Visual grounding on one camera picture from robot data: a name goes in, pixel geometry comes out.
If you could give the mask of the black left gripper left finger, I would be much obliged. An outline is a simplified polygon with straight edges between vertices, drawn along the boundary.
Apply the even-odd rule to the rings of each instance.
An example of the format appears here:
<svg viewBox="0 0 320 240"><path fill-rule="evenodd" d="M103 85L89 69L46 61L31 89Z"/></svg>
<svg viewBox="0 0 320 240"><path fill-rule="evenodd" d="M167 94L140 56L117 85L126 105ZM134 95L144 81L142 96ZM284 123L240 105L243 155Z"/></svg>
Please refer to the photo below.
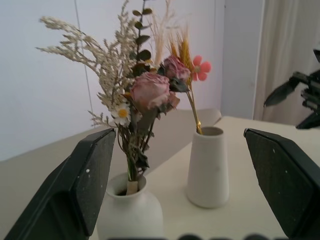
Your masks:
<svg viewBox="0 0 320 240"><path fill-rule="evenodd" d="M109 128L79 141L4 240L89 240L105 197L115 139Z"/></svg>

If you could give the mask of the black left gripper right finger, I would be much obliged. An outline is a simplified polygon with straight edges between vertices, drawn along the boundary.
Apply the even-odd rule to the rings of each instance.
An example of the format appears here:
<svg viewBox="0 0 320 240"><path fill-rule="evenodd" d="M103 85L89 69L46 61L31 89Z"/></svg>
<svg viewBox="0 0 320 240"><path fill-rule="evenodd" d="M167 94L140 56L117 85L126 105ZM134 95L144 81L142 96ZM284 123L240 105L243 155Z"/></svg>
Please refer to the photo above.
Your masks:
<svg viewBox="0 0 320 240"><path fill-rule="evenodd" d="M252 128L243 136L258 185L284 234L320 240L320 167L288 138Z"/></svg>

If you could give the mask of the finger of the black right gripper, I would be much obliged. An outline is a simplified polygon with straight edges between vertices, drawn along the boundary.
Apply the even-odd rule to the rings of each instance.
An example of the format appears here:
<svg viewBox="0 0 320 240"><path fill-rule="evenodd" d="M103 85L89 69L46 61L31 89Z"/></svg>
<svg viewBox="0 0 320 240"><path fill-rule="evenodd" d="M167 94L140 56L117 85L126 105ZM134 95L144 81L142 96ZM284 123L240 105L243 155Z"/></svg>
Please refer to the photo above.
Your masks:
<svg viewBox="0 0 320 240"><path fill-rule="evenodd" d="M295 126L296 129L312 129L320 127L320 111L315 111Z"/></svg>
<svg viewBox="0 0 320 240"><path fill-rule="evenodd" d="M284 101L296 87L302 83L307 85L309 82L308 76L301 72L294 72L288 81L277 87L265 100L263 107L274 106Z"/></svg>

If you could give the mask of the wheat and pink flower bouquet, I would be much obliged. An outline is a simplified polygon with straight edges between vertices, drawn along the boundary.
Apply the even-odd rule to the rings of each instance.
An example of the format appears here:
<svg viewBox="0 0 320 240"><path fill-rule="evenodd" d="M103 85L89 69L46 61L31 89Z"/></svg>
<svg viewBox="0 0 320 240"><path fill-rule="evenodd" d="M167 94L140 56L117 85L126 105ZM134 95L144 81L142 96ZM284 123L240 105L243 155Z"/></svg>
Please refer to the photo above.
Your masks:
<svg viewBox="0 0 320 240"><path fill-rule="evenodd" d="M169 57L163 61L165 74L169 79L175 80L179 85L187 88L186 93L192 109L196 124L196 132L202 134L201 122L198 118L195 97L193 92L194 81L205 81L210 73L212 66L208 61L203 61L202 56L191 57L188 28L168 36Z"/></svg>

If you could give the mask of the cream curtain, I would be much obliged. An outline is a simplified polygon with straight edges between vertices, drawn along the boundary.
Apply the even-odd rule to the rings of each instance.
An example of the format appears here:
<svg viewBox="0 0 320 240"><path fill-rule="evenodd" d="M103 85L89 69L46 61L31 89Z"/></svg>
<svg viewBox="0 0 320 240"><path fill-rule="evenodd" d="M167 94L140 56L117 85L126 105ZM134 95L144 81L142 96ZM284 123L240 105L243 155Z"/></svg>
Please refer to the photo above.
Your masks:
<svg viewBox="0 0 320 240"><path fill-rule="evenodd" d="M288 81L293 72L320 69L314 48L320 44L320 0L265 0L254 120L297 125L311 110L303 107L303 84L281 103L264 107L267 97Z"/></svg>

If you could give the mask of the round white ceramic vase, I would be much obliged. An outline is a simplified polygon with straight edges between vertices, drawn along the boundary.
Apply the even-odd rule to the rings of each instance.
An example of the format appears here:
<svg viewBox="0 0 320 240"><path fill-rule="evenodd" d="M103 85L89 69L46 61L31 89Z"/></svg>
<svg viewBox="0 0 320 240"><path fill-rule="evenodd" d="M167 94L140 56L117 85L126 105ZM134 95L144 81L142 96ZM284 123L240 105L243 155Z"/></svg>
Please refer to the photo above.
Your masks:
<svg viewBox="0 0 320 240"><path fill-rule="evenodd" d="M164 238L162 207L147 190L147 179L140 178L138 192L125 195L127 178L121 173L107 183L96 224L99 240Z"/></svg>

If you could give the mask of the tapered white ceramic vase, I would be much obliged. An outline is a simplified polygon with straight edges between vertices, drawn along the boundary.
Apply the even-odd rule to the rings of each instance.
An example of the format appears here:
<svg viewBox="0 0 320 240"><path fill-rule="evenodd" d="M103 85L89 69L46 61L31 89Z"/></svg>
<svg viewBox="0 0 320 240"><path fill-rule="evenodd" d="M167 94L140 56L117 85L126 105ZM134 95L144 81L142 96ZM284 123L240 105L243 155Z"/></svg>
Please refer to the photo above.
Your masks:
<svg viewBox="0 0 320 240"><path fill-rule="evenodd" d="M215 126L194 133L186 196L194 205L216 209L229 199L229 173L224 131Z"/></svg>

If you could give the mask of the dried bouquet with pink roses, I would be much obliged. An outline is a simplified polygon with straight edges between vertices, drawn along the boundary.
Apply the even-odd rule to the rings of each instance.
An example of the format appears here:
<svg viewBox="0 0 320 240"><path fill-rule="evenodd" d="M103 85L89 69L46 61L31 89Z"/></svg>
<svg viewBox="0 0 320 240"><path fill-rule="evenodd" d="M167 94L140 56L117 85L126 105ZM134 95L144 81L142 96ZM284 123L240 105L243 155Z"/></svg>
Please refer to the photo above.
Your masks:
<svg viewBox="0 0 320 240"><path fill-rule="evenodd" d="M151 52L142 49L150 40L144 34L143 18L152 10L144 7L129 12L128 3L125 0L121 6L119 28L111 42L99 43L79 27L51 16L39 21L63 34L58 45L43 47L42 52L83 64L96 74L101 87L97 97L110 116L93 113L93 124L117 130L118 145L127 161L127 181L136 183L149 168L145 152L154 135L155 120L178 105L177 93L189 91L190 70L174 56L152 61Z"/></svg>

